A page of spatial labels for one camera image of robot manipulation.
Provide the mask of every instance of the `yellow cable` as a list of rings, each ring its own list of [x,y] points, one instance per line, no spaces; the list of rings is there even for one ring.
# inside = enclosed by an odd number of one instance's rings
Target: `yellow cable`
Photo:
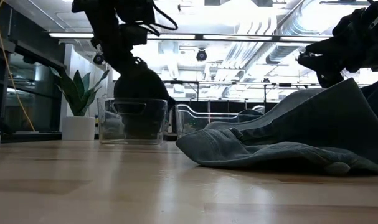
[[[22,103],[21,103],[20,96],[19,96],[19,94],[18,94],[18,92],[17,92],[16,84],[14,83],[14,79],[13,79],[12,73],[11,73],[11,71],[10,71],[9,62],[7,61],[6,52],[5,52],[5,50],[4,50],[4,45],[3,45],[2,35],[1,35],[1,26],[0,26],[0,41],[1,41],[1,47],[2,47],[2,52],[3,52],[4,61],[6,62],[7,72],[9,73],[9,76],[10,76],[10,79],[11,79],[11,81],[12,81],[12,85],[13,85],[14,91],[16,92],[17,100],[18,100],[18,102],[19,102],[19,104],[20,104],[20,107],[21,107],[21,109],[22,109],[22,112],[24,112],[24,115],[26,116],[26,118],[27,118],[27,120],[28,120],[28,123],[29,123],[29,125],[31,126],[32,131],[35,131],[34,125],[32,125],[32,122],[31,122],[31,120],[30,120],[29,117],[28,117],[28,114],[27,114],[27,112],[26,112],[26,109],[24,109],[24,106],[23,106]]]

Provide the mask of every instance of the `clear plastic bin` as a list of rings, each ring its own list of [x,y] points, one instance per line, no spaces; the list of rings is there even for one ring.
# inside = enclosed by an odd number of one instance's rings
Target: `clear plastic bin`
[[[211,122],[235,123],[239,121],[239,114],[237,113],[200,113],[195,112],[187,105],[176,105],[175,113],[177,138],[202,130]]]
[[[167,101],[99,98],[97,103],[102,144],[162,144]]]

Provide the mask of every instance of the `white flower pot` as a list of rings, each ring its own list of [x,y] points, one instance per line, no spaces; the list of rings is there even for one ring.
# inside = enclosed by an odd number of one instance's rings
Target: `white flower pot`
[[[92,141],[95,139],[95,118],[64,117],[62,123],[63,141]]]

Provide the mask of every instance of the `table surface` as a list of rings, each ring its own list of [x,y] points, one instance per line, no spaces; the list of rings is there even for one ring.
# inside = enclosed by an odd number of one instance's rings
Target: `table surface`
[[[378,176],[199,167],[161,147],[28,142],[0,149],[0,224],[378,223]]]

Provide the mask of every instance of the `ceiling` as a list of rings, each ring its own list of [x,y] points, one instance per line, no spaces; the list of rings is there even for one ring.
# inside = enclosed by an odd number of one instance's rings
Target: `ceiling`
[[[91,32],[84,13],[73,14],[69,0],[6,0],[49,32]],[[243,35],[331,35],[331,28],[354,6],[331,6],[320,0],[274,0],[273,7],[258,7],[252,0],[158,0],[156,5],[179,25],[174,34],[243,34]],[[160,24],[169,22],[156,14]],[[160,33],[171,31],[160,29]],[[89,60],[95,49],[88,40],[64,40]],[[311,70],[299,66],[295,58],[306,44],[151,40],[136,46],[134,55],[144,59],[164,80],[199,80],[210,82],[317,83]],[[197,62],[199,49],[205,49],[207,60]],[[378,73],[363,70],[355,74],[359,82],[371,83]],[[197,94],[193,86],[168,85],[172,96]],[[198,94],[204,97],[262,98],[250,85],[201,85]],[[279,98],[291,90],[270,90],[271,98]]]

